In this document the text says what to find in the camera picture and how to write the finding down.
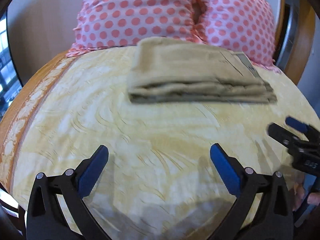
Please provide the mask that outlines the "person's right hand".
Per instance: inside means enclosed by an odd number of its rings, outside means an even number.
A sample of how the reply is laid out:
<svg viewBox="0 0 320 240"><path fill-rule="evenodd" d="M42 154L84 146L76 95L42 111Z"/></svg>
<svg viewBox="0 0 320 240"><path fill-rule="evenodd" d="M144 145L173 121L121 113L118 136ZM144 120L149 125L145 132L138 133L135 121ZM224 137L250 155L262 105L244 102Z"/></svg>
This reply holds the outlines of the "person's right hand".
<svg viewBox="0 0 320 240"><path fill-rule="evenodd" d="M318 206L320 203L319 192L310 193L306 198L305 190L302 184L295 183L293 186L293 206L292 210L296 211L302 204L303 200L306 199L309 205Z"/></svg>

